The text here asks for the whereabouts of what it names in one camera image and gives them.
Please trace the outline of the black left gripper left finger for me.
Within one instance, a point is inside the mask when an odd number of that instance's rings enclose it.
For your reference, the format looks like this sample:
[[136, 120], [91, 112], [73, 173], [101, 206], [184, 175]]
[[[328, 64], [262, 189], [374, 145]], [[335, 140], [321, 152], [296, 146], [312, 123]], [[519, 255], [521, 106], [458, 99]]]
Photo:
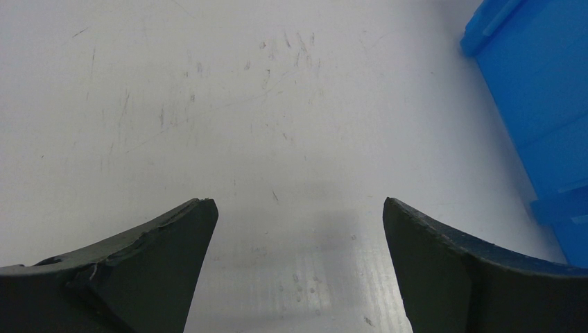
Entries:
[[95, 244], [1, 268], [2, 332], [182, 332], [218, 208], [192, 199]]

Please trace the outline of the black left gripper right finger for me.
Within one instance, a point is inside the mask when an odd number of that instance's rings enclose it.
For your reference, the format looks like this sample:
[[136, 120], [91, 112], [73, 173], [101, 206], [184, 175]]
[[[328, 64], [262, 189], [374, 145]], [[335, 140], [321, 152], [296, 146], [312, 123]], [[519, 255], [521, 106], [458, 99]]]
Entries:
[[496, 246], [396, 198], [383, 227], [414, 332], [586, 332], [587, 270]]

